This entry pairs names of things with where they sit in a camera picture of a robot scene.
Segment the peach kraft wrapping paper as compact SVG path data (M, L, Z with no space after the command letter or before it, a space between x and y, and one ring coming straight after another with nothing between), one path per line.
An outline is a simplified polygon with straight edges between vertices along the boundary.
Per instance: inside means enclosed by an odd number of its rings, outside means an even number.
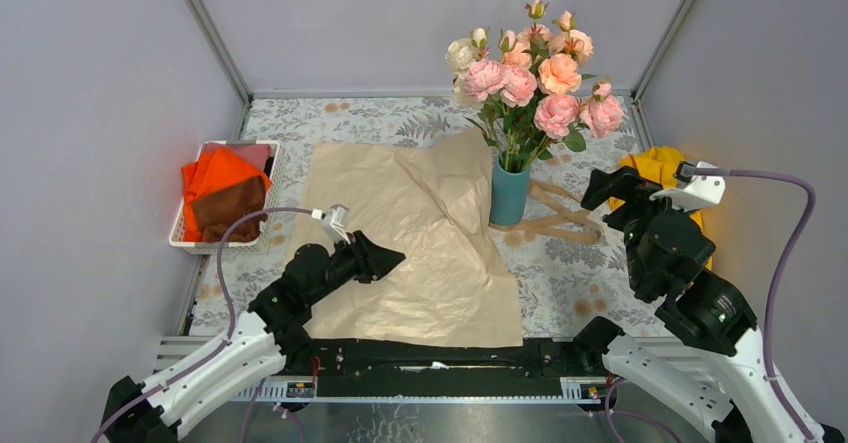
M516 277L489 233L493 156L475 130L429 148L316 144L302 203L345 206L349 231L402 252L370 284L314 305L313 338L441 347L514 347L523 339Z

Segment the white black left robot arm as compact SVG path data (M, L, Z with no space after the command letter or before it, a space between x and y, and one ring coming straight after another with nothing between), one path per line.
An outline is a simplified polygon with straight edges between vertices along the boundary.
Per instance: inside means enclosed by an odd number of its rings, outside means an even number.
M141 382L130 377L116 382L93 439L177 442L259 380L311 371L314 342L305 325L313 306L351 281L370 284L386 277L405 258L361 231L332 251L301 246L228 330Z

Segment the pink bud rose stem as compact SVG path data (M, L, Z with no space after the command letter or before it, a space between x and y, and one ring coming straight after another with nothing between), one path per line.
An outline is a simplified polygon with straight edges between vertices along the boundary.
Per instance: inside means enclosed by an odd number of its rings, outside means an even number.
M538 82L547 95L575 93L581 86L580 70L594 55L592 38L577 27L576 15L564 11L554 23L559 32L548 41L548 56L538 67Z

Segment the cream rose stem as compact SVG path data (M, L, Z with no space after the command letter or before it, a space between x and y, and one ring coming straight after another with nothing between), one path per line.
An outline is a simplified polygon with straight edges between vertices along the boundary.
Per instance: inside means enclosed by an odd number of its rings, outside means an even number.
M469 37L453 41L445 60L453 73L453 93L464 107L480 110L501 83L502 70L487 58L488 29L475 28Z

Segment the brown paper ribbon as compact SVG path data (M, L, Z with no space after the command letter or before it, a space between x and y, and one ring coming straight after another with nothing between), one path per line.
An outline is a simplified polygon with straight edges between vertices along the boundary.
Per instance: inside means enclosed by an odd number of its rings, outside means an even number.
M601 240L603 228L589 218L590 210L572 211L557 200L557 197L564 197L578 202L576 195L552 183L531 178L528 196L552 213L541 218L522 219L508 226L490 223L489 227L500 232L521 232L526 236L546 236L580 244L595 244Z

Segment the large pink rose stem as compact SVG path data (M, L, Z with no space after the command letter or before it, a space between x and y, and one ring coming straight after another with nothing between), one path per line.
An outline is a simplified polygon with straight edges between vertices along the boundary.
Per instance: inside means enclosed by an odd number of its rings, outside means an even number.
M587 130L594 139L606 138L622 125L624 109L613 95L609 78L604 77L584 98L573 95L543 97L532 116L533 124L542 137L533 144L529 162L547 159L548 147L555 142L565 143L573 152L584 151L586 142L581 130Z

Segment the peach rose stem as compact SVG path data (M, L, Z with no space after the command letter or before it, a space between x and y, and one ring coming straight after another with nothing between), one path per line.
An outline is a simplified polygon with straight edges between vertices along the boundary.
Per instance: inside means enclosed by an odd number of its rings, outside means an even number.
M508 66L529 69L539 58L539 51L546 48L550 39L550 29L540 20L547 12L548 4L542 0L527 3L524 8L531 24L518 33L502 30L498 42L501 62Z

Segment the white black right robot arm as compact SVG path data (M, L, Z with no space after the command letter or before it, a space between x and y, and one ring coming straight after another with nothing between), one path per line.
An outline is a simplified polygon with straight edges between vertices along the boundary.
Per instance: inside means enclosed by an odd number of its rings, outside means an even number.
M731 176L729 169L683 162L676 185L665 188L631 167L596 169L581 201L586 210L619 201L604 222L622 234L634 296L656 304L656 317L701 358L718 388L658 360L604 317L575 337L575 365L637 385L711 442L840 442L842 432L815 420L779 373L772 320L759 321L743 293L706 266L716 247L693 213L718 204Z

